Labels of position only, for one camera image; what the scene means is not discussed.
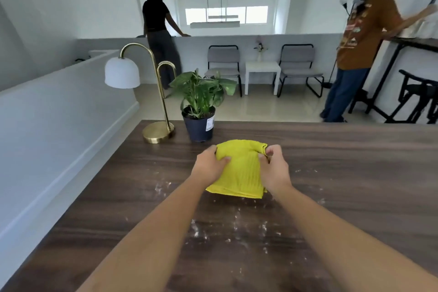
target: gray pants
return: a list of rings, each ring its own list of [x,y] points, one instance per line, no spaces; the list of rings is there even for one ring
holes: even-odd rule
[[[162,61],[172,62],[177,69],[177,75],[181,74],[181,60],[172,36],[167,30],[152,31],[148,33],[149,47],[155,55],[157,64]],[[161,84],[164,89],[169,87],[174,75],[172,67],[164,65],[160,68]]]

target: right hand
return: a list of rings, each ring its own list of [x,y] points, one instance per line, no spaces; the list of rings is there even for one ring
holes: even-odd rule
[[[289,165],[283,158],[281,147],[278,144],[266,148],[266,155],[259,154],[261,183],[273,193],[282,187],[292,187],[289,176]]]
[[[432,15],[434,13],[438,12],[438,6],[436,6],[435,4],[433,5],[429,5],[428,7],[426,7],[423,11],[423,15],[424,17]]]

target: window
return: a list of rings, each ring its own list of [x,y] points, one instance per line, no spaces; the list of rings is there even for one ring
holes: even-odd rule
[[[267,23],[268,7],[251,6],[247,7],[246,23]]]
[[[209,16],[237,15],[237,18],[209,18]],[[221,22],[240,21],[240,24],[263,24],[268,22],[267,6],[220,7],[217,8],[186,8],[186,21],[192,22]]]
[[[189,26],[192,22],[205,22],[207,16],[205,8],[186,8],[186,21]]]

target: cleaning cloth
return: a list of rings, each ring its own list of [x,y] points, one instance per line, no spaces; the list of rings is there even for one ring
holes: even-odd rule
[[[217,145],[216,158],[231,157],[221,177],[207,188],[210,193],[261,199],[265,189],[261,184],[258,154],[266,155],[268,145],[251,140],[230,140]]]

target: black floor lamp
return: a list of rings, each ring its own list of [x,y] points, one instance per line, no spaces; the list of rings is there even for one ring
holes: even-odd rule
[[[347,0],[340,0],[339,2],[341,3],[342,7],[345,8],[345,11],[347,12],[348,17],[349,17],[350,14],[351,14],[351,12],[353,11],[354,2],[353,2],[353,5],[351,6],[351,10],[350,10],[350,12],[348,12],[348,9],[347,9],[347,7],[348,7],[348,2],[347,2]],[[335,60],[335,63],[333,64],[333,69],[331,70],[330,79],[328,79],[328,82],[324,82],[324,83],[322,84],[322,87],[323,87],[323,88],[330,89],[331,86],[333,85],[333,83],[331,83],[331,77],[333,76],[333,72],[335,71],[335,66],[336,66],[336,60]]]

